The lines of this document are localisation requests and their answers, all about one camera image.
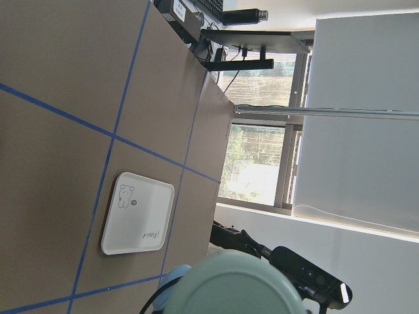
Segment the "light green plastic cup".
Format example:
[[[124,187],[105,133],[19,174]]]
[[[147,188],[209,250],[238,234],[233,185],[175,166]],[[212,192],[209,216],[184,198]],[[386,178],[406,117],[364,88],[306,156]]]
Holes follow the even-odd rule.
[[[165,313],[305,313],[302,298],[273,266],[225,251],[191,268],[164,307]]]

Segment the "cream rabbit tray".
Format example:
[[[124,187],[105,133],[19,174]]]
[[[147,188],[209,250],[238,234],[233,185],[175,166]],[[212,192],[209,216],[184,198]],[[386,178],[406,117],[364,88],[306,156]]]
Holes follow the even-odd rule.
[[[173,185],[130,172],[116,181],[101,240],[106,255],[158,251],[166,238]]]

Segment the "black labelled box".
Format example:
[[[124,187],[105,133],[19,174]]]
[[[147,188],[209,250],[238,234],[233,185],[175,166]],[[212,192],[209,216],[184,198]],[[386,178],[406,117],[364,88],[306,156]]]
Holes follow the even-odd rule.
[[[156,0],[153,3],[184,43],[199,42],[202,19],[197,13],[192,12],[183,1]]]

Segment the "black water bottle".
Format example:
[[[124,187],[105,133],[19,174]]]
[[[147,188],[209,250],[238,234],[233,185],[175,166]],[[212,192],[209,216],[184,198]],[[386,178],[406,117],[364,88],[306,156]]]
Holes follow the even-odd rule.
[[[260,9],[242,9],[224,11],[221,22],[225,26],[251,25],[268,20],[268,11]]]

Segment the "black keyboard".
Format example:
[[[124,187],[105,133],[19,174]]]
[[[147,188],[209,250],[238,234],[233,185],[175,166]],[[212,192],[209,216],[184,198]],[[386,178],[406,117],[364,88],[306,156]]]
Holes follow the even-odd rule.
[[[216,18],[223,14],[223,0],[192,0],[192,3]]]

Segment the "aluminium frame post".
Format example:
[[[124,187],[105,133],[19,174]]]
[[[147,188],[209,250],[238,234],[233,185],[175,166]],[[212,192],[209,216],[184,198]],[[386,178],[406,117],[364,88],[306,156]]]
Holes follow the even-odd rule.
[[[368,109],[343,109],[343,108],[305,108],[284,106],[252,106],[235,105],[233,112],[236,114],[271,114],[289,116],[329,116],[344,118],[370,118],[386,120],[412,120],[418,121],[418,112],[368,110]]]

